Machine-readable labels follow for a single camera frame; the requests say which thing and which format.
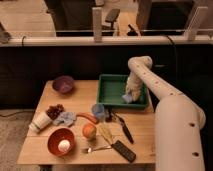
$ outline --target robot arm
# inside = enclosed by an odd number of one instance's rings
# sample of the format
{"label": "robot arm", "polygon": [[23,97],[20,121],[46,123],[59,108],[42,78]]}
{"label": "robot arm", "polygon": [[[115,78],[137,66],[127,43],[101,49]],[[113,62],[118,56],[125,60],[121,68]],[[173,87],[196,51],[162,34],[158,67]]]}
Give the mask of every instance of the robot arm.
{"label": "robot arm", "polygon": [[128,66],[126,93],[133,101],[143,84],[160,100],[155,112],[156,171],[204,171],[199,133],[205,124],[203,110],[150,71],[149,56],[131,58]]}

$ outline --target fork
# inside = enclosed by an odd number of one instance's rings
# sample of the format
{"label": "fork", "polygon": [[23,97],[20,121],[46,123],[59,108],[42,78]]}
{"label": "fork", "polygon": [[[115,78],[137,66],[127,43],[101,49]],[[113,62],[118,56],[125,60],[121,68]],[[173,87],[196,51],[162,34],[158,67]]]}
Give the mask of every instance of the fork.
{"label": "fork", "polygon": [[89,154],[89,153],[92,153],[93,151],[106,150],[106,149],[110,149],[110,148],[112,148],[110,145],[103,146],[103,147],[98,147],[98,148],[88,147],[88,148],[82,148],[81,152],[85,153],[85,154]]}

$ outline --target black knife handle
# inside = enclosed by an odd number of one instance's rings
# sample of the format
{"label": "black knife handle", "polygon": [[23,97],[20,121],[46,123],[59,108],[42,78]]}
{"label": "black knife handle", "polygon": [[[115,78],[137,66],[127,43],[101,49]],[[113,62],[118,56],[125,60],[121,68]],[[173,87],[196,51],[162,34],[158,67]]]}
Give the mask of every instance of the black knife handle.
{"label": "black knife handle", "polygon": [[134,140],[133,140],[132,135],[130,134],[130,131],[127,128],[126,124],[123,124],[122,128],[123,128],[123,132],[126,135],[126,137],[128,138],[128,140],[133,144]]}

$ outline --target carrot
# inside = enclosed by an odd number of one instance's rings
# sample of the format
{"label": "carrot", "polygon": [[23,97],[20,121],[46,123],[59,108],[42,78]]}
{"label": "carrot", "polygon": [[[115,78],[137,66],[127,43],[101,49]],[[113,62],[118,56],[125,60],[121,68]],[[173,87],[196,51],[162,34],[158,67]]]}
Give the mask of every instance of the carrot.
{"label": "carrot", "polygon": [[91,114],[88,114],[88,113],[77,113],[76,116],[77,117],[84,117],[84,118],[90,120],[94,124],[98,123],[98,120],[94,116],[92,116]]}

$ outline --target white cup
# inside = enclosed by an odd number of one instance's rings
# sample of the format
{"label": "white cup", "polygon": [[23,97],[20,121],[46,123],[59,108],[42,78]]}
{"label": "white cup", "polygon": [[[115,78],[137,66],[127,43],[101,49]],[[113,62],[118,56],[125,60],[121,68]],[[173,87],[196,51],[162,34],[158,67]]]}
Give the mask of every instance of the white cup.
{"label": "white cup", "polygon": [[29,125],[29,128],[36,133],[39,133],[43,128],[49,125],[52,119],[46,114],[41,112]]}

